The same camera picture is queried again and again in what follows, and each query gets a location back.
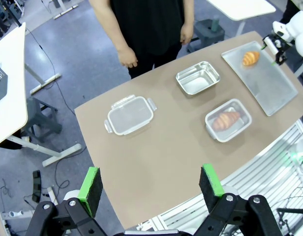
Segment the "person's right hand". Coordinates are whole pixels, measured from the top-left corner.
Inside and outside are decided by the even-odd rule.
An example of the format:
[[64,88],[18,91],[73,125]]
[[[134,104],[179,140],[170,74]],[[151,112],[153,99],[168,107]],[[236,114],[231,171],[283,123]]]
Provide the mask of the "person's right hand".
[[122,66],[134,68],[137,66],[137,58],[134,51],[128,46],[117,48],[118,58]]

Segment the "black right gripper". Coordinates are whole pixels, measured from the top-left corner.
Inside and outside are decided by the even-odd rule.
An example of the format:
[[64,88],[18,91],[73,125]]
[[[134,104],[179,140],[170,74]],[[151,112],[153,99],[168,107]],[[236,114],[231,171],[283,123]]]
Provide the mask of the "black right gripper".
[[[265,49],[266,47],[270,47],[273,44],[269,36],[264,37],[262,41],[263,46],[261,50]],[[277,65],[282,65],[287,61],[286,51],[293,45],[293,36],[288,33],[276,33],[274,45],[277,48],[274,52],[275,63]]]

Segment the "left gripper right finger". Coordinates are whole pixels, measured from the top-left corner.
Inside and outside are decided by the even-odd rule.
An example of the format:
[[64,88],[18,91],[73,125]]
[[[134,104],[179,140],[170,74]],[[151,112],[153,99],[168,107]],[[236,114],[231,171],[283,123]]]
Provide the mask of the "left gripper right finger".
[[238,226],[244,236],[282,235],[267,199],[252,195],[246,200],[225,192],[212,164],[201,167],[199,186],[209,214],[197,236],[218,236],[227,225]]

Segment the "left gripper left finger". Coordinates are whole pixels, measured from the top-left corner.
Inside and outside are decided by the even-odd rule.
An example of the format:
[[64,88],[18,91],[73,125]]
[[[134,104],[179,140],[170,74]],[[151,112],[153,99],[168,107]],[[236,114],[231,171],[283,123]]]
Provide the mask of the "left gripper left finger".
[[95,220],[103,190],[100,169],[89,167],[77,197],[55,205],[40,202],[31,218],[27,236],[62,236],[67,230],[77,229],[82,236],[105,236]]

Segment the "person's left hand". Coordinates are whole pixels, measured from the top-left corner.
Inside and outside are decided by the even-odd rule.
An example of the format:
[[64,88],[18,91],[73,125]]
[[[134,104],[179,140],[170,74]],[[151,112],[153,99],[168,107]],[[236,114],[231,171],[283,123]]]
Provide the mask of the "person's left hand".
[[193,37],[193,23],[185,23],[181,28],[180,42],[186,45],[191,42]]

